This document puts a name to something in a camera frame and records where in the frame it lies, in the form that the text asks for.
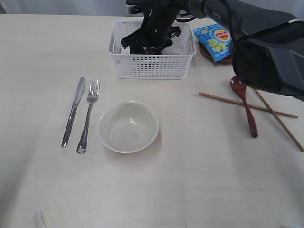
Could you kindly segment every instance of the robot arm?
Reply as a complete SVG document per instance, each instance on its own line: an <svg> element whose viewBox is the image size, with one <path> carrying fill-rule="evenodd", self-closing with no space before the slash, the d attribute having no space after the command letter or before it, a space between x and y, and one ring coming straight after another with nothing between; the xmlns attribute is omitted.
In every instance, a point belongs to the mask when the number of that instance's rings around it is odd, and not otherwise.
<svg viewBox="0 0 304 228"><path fill-rule="evenodd" d="M123 38L133 54L160 54L179 36L172 27L182 9L209 16L231 32L233 69L246 85L304 101L304 21L289 13L238 0L127 0L131 13L144 13L141 28Z"/></svg>

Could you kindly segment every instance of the blue snack bag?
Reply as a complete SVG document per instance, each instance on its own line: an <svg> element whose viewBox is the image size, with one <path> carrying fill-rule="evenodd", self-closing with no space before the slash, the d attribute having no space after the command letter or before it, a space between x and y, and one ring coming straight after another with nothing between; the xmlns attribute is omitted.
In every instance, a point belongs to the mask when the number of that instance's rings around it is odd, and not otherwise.
<svg viewBox="0 0 304 228"><path fill-rule="evenodd" d="M202 43L211 54L215 62L230 55L231 35L229 30L220 24L197 28L193 32L199 42Z"/></svg>

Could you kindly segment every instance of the white wall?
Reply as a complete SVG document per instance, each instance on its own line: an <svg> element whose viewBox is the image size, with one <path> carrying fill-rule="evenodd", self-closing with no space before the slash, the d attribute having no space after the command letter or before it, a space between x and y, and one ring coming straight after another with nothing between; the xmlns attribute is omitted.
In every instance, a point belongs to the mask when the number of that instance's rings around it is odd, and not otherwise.
<svg viewBox="0 0 304 228"><path fill-rule="evenodd" d="M304 0L242 0L304 19ZM7 13L127 16L125 0L0 0Z"/></svg>

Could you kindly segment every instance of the spoon handle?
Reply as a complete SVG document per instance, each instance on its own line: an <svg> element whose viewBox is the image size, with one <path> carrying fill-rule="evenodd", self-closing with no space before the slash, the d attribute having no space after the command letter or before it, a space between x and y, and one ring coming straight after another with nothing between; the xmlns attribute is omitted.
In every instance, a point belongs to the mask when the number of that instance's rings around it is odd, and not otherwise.
<svg viewBox="0 0 304 228"><path fill-rule="evenodd" d="M256 121L252 115L252 112L250 111L250 108L246 102L246 99L243 100L244 101L244 107L246 109L246 113L247 113L247 118L248 118L248 123L249 123L249 128L250 128L250 132L253 138L257 138L258 137L258 132L257 132L257 125L256 125Z"/></svg>

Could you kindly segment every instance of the wooden plate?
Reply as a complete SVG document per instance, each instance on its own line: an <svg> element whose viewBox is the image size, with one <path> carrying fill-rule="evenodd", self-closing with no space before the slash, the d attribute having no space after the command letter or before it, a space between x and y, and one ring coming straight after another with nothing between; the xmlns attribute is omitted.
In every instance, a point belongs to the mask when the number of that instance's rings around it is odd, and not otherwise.
<svg viewBox="0 0 304 228"><path fill-rule="evenodd" d="M212 56L210 55L210 53L205 49L205 47L199 42L199 52L206 57L207 59L211 60L212 62L214 62ZM225 63L225 64L231 64L232 63L232 55L227 56L226 58L216 62L216 63Z"/></svg>

